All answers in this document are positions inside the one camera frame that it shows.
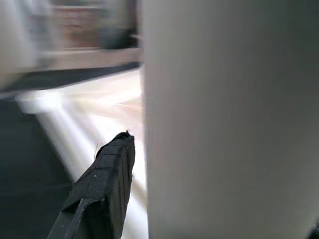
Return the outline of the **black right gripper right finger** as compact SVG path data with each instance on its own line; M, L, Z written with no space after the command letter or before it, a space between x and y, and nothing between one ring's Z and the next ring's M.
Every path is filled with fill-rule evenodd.
M319 223L317 223L311 230L309 239L319 239Z

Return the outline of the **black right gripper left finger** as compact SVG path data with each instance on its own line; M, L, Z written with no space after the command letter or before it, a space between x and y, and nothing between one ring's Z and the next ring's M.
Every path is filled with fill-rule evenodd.
M121 238L135 155L135 138L128 131L102 146L92 165L73 184L48 238Z

